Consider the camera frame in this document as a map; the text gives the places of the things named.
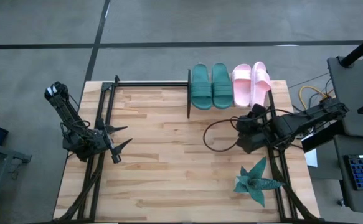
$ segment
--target gray floor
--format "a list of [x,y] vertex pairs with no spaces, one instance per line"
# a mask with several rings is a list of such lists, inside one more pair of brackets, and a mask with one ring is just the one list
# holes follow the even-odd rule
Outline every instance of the gray floor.
[[[93,43],[104,0],[0,0],[0,44]],[[363,40],[363,0],[112,0],[103,43]],[[355,46],[100,49],[92,80],[185,80],[188,68],[223,62],[266,63],[271,78],[288,86],[327,73],[326,59]],[[0,50],[0,126],[7,146],[33,155],[0,198],[0,223],[52,218],[65,162],[59,117],[43,97],[54,81],[80,99],[91,49]],[[303,85],[320,90],[329,75],[290,89],[303,108]],[[307,102],[313,92],[305,90]],[[363,213],[339,208],[338,182],[313,179],[321,216],[363,223]]]

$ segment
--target wooden table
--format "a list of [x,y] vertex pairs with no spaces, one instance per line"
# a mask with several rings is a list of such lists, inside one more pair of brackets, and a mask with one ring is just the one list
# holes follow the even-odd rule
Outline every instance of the wooden table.
[[[79,114],[92,124],[101,84],[86,82],[83,91]],[[271,85],[276,108],[292,111],[286,82],[272,81]],[[240,166],[250,170],[261,158],[268,159],[267,149],[263,147],[246,154],[235,146],[227,152],[212,152],[202,142],[202,134],[209,124],[247,114],[248,109],[203,111],[192,106],[190,119],[186,113],[186,87],[116,88],[111,125],[128,128],[113,134],[113,140],[120,143],[133,138],[133,141],[123,149],[123,162],[119,164],[114,164],[110,152],[106,152],[95,221],[278,221],[274,190],[265,191],[265,208],[249,195],[233,192]],[[229,122],[215,125],[207,133],[207,142],[217,149],[232,145],[236,138],[237,132]],[[292,188],[318,217],[303,151],[289,148],[286,160]],[[86,163],[76,156],[67,161],[54,218],[64,214],[80,193],[85,168]],[[269,160],[263,177],[271,178]],[[282,196],[290,217],[283,189]]]

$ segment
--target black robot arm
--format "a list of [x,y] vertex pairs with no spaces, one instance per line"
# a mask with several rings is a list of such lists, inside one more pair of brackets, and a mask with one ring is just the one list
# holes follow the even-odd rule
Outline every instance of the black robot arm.
[[264,107],[255,105],[247,116],[240,116],[237,122],[239,138],[237,145],[247,153],[263,147],[287,149],[296,135],[317,124],[340,120],[349,110],[337,99],[326,98],[319,105],[296,114],[275,116],[267,123],[259,123],[257,117],[268,113]]
[[115,147],[110,134],[127,127],[107,126],[103,119],[99,119],[95,123],[96,129],[89,129],[90,123],[79,117],[69,102],[67,86],[60,82],[55,82],[48,87],[44,97],[55,108],[62,120],[61,129],[64,137],[62,147],[64,149],[74,152],[83,162],[86,162],[89,157],[109,149],[112,153],[113,162],[121,161],[119,154],[131,139]]

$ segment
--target sandal pair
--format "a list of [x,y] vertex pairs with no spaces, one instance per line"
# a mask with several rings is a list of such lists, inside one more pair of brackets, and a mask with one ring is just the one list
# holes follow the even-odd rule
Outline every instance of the sandal pair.
[[233,104],[232,82],[227,67],[217,63],[212,67],[212,83],[209,81],[207,67],[195,65],[192,69],[191,103],[200,110],[209,110],[213,105],[226,109]]
[[232,72],[235,106],[239,108],[264,106],[267,91],[271,90],[270,76],[263,62],[256,62],[253,68],[247,64],[238,65]]

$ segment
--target artificial plant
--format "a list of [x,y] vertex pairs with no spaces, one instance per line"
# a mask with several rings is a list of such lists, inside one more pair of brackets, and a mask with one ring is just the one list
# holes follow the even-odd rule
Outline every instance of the artificial plant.
[[285,185],[276,180],[262,178],[264,168],[266,167],[266,157],[261,159],[251,170],[247,172],[241,166],[241,176],[237,176],[238,183],[234,192],[249,193],[256,202],[264,207],[264,194],[262,190],[271,190]]

